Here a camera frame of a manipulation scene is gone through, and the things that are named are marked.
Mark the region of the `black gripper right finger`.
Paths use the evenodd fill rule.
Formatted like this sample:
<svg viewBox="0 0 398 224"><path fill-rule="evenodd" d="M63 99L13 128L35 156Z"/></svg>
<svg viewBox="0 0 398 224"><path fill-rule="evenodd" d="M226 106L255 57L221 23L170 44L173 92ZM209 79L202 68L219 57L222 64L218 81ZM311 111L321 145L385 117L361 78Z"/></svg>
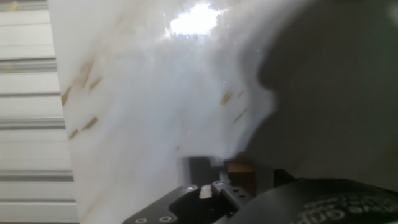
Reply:
<svg viewBox="0 0 398 224"><path fill-rule="evenodd" d="M274 169L273 170L273 186L278 187L280 185L295 182L295 177L290 175L284 169Z"/></svg>

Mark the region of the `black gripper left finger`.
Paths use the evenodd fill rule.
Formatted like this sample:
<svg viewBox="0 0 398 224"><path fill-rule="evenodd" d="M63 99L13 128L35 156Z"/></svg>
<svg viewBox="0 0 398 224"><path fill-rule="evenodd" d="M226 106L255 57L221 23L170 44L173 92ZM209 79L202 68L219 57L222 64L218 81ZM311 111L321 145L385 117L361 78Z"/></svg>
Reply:
<svg viewBox="0 0 398 224"><path fill-rule="evenodd" d="M204 187L177 187L123 221L124 224L226 223L253 196L242 187L216 181Z"/></svg>

